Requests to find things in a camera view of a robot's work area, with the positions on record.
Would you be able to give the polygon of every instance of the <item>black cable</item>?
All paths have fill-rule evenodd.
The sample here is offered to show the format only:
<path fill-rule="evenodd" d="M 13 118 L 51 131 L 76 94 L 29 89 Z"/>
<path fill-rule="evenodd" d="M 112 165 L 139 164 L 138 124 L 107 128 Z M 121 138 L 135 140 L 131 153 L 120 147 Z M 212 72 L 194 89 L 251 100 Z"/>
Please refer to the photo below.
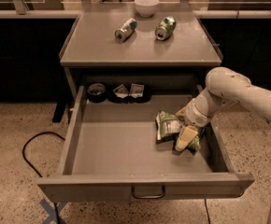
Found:
<path fill-rule="evenodd" d="M 210 216 L 209 216 L 209 212 L 208 212 L 208 207 L 207 207 L 207 199 L 204 199 L 204 204 L 205 204 L 205 209 L 207 210 L 207 219 L 208 219 L 208 224 L 210 224 Z"/>
<path fill-rule="evenodd" d="M 61 137 L 58 133 L 55 133 L 55 132 L 42 132 L 42 133 L 38 133 L 36 135 L 34 135 L 33 137 L 31 137 L 23 146 L 22 148 L 22 156 L 23 156 L 23 159 L 27 162 L 27 164 L 29 164 L 29 166 L 37 173 L 37 175 L 39 177 L 43 177 L 42 174 L 34 167 L 34 165 L 28 161 L 28 159 L 26 158 L 25 156 L 25 149 L 26 147 L 28 146 L 29 143 L 31 143 L 32 140 L 34 140 L 35 138 L 37 138 L 38 136 L 40 135 L 45 135 L 45 134 L 53 134 L 53 135 L 56 135 L 58 136 L 59 138 L 61 138 L 62 140 L 64 140 L 63 137 Z M 59 216 L 59 213 L 58 213 L 58 205 L 57 203 L 53 203 L 53 206 L 54 206 L 54 212 L 55 212 L 55 216 L 56 216 L 56 219 L 57 219 L 57 224 L 61 224 L 61 220 L 60 220 L 60 216 Z"/>

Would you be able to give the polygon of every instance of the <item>soda can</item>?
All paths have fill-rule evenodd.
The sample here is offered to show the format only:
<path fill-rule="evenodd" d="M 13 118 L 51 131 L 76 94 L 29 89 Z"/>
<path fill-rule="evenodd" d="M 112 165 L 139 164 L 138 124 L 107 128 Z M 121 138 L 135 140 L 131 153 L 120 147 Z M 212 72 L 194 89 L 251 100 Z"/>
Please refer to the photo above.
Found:
<path fill-rule="evenodd" d="M 120 28 L 115 31 L 116 40 L 125 41 L 136 29 L 137 21 L 133 18 L 127 20 Z"/>
<path fill-rule="evenodd" d="M 155 37 L 158 40 L 166 40 L 173 34 L 176 20 L 173 17 L 165 17 L 155 28 Z"/>

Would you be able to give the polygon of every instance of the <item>green can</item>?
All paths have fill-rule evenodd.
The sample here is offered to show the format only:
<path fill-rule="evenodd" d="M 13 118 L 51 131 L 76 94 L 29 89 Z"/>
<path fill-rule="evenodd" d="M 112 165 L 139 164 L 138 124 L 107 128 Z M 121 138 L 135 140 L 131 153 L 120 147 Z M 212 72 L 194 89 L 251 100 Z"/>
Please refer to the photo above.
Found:
<path fill-rule="evenodd" d="M 176 20 L 173 17 L 165 17 L 155 28 L 155 37 L 158 40 L 166 40 L 170 37 L 176 27 Z"/>

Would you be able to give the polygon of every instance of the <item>metal cabinet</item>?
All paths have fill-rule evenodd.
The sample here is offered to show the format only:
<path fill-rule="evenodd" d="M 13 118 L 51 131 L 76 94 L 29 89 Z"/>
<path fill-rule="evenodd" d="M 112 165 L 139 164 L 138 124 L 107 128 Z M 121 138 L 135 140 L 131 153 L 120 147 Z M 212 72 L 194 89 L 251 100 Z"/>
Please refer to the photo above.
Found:
<path fill-rule="evenodd" d="M 176 31 L 165 42 L 157 41 L 155 25 L 168 15 L 178 21 Z M 137 30 L 119 44 L 114 29 L 130 17 L 138 20 Z M 174 114 L 185 106 L 199 83 L 193 71 L 220 63 L 186 4 L 162 4 L 148 19 L 138 17 L 133 5 L 86 6 L 62 52 L 75 106 L 60 166 L 38 186 L 54 202 L 241 195 L 253 176 L 234 172 L 216 127 L 206 127 L 195 154 L 174 151 L 174 141 L 156 142 L 158 111 Z M 82 81 L 76 71 L 84 75 Z M 86 92 L 94 82 L 106 87 L 141 83 L 152 96 L 143 104 L 95 104 Z"/>

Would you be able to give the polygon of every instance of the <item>cabinet top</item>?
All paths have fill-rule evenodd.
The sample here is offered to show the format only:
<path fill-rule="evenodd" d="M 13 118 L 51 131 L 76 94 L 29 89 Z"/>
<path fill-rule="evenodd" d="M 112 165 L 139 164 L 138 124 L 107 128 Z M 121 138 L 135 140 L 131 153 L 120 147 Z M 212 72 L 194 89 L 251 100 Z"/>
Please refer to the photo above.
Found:
<path fill-rule="evenodd" d="M 177 21 L 165 41 L 155 38 L 155 28 L 167 16 Z M 135 32 L 123 43 L 115 31 L 129 18 L 137 21 Z M 85 6 L 62 52 L 68 67 L 170 67 L 218 66 L 221 59 L 198 19 L 186 3 L 160 3 L 150 18 L 136 14 L 133 3 Z"/>

